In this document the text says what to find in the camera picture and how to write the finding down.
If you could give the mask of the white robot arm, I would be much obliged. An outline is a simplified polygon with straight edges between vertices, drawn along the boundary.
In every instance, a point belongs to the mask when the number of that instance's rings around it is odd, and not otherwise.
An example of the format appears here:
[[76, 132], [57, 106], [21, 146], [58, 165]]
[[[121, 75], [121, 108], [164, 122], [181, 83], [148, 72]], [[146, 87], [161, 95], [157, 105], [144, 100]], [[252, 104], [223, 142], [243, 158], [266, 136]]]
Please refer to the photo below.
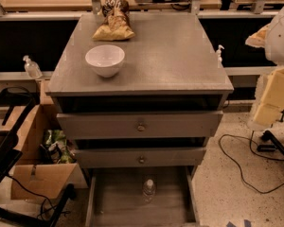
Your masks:
[[257, 80], [253, 103], [248, 119], [248, 127], [253, 131], [271, 128], [284, 111], [284, 7], [258, 32], [249, 36], [246, 45], [263, 48], [268, 61], [275, 64], [269, 74]]

